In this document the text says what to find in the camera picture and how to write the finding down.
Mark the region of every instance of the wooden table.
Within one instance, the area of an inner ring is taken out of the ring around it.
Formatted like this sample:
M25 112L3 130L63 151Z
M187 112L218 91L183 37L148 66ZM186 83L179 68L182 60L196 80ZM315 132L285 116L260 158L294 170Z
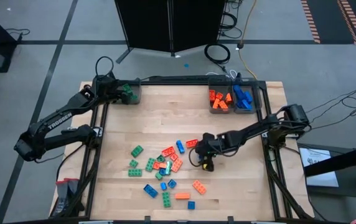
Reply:
M286 105L283 84L267 82L272 112ZM144 169L150 157L156 158L169 146L176 149L176 141L201 139L204 132L213 134L233 129L243 129L257 122L255 114L211 114L208 111L207 86L142 87L139 105L110 105L103 136L100 165L96 180L91 211L94 220L274 220L271 197L261 138L249 140L234 157L217 156L215 171L207 172L189 163L188 150L179 157L184 163L177 173L165 176L162 181L174 179L177 186L169 189L172 207L164 208L160 182L156 171L143 170L142 177L128 177L130 152L141 145L144 151L136 158L137 168ZM91 112L75 116L72 126L89 124ZM80 143L68 145L69 155ZM295 140L287 139L287 145L297 149ZM84 150L69 158L60 171L59 179L79 178ZM313 216L309 204L301 160L298 154L282 149L281 160L288 190L303 209ZM207 193L200 195L192 186L200 180ZM159 195L151 198L144 190L152 185ZM278 188L281 216L284 217L283 200ZM195 210L187 209L187 200L176 200L177 192L190 192L190 200L196 202ZM85 205L88 191L83 194Z

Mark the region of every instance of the white paper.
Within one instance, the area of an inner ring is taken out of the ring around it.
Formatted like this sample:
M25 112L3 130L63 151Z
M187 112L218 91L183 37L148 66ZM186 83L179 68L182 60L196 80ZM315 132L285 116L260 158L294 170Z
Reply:
M300 148L301 160L304 167L325 159L330 159L330 152L320 149L305 149ZM312 177L307 177L307 184L309 186L323 186L323 187L339 187L335 172L328 172L325 174L319 174Z

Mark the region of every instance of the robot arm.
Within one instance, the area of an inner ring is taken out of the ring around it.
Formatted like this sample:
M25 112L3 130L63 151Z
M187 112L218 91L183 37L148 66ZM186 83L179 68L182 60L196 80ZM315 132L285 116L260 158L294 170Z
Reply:
M87 146L96 144L96 132L85 124L75 130L62 131L62 134L50 138L45 136L72 116L86 113L97 106L121 99L128 104L130 96L123 90L117 90L119 80L113 73L97 75L92 86L86 85L76 93L68 103L37 123L29 126L28 130L21 134L14 146L14 150L25 161L40 159L44 153L57 147L81 141Z
M278 118L280 112L284 113L282 118ZM200 158L198 166L212 172L214 171L213 157L217 155L234 156L239 147L244 145L247 140L266 132L268 132L269 146L280 149L284 146L288 134L297 134L301 137L307 126L309 126L309 121L302 106L289 105L240 131L227 131L218 134L216 138L213 134L204 133L203 140L199 141L195 148L195 152Z

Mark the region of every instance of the concrete floor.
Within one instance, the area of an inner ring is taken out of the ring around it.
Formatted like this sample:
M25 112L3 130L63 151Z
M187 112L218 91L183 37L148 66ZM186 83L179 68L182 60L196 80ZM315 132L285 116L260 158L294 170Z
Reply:
M4 28L28 28L24 40L59 40L72 0L0 0L0 24ZM244 24L251 1L240 8L239 28ZM112 0L78 0L67 40L123 40L124 35ZM259 0L246 39L312 40L302 7L297 0ZM234 45L228 69L244 71ZM11 67L0 74L0 203L17 154L12 147L33 115L56 45L20 45ZM116 60L125 45L64 45L58 57L40 117L61 107L78 91L81 81L94 76L95 61L102 55ZM224 57L220 49L212 56ZM220 72L208 61L203 48L180 52L181 58L134 49L115 66L121 79L151 75L203 75ZM335 96L356 89L356 45L246 45L243 56L260 80L282 81L289 103L313 108ZM108 62L101 63L100 73ZM314 126L331 123L350 110L336 107ZM313 118L318 113L311 113ZM301 142L339 147L356 147L356 117L310 132ZM46 154L52 157L63 149ZM25 162L4 222L47 218L57 166L61 159L45 164ZM326 218L348 222L356 218L356 199L311 195L312 202Z

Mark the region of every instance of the orange lego brick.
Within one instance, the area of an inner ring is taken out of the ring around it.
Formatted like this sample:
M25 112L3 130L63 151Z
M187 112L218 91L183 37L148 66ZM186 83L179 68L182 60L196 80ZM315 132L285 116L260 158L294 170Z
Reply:
M161 155L164 157L170 156L171 154L175 153L174 147L170 146L167 149L161 151Z
M176 199L190 199L190 193L176 193Z
M183 162L182 159L177 158L176 161L172 164L171 170L177 172L181 167L182 162Z
M215 90L209 90L208 95L209 95L210 101L213 102L215 100Z
M227 96L225 97L225 101L227 102L227 104L232 103L232 97L230 96L230 93L228 93Z
M193 182L193 187L200 193L200 194L204 194L206 189L203 186L202 183L200 183L200 181L195 180L195 182Z
M171 154L170 158L172 161L175 161L176 159L178 159L178 156L177 156L177 154L173 153L173 154Z
M214 104L213 104L213 108L217 109L219 103L220 103L220 99L215 99Z
M222 93L217 93L217 95L215 96L217 99L222 100L223 94Z
M197 145L197 139L189 140L186 142L186 148L192 148Z
M159 169L159 168L160 168L160 162L154 162L153 169Z
M221 107L222 109L228 109L227 104L226 104L223 100L221 100L218 105L220 105L220 107Z

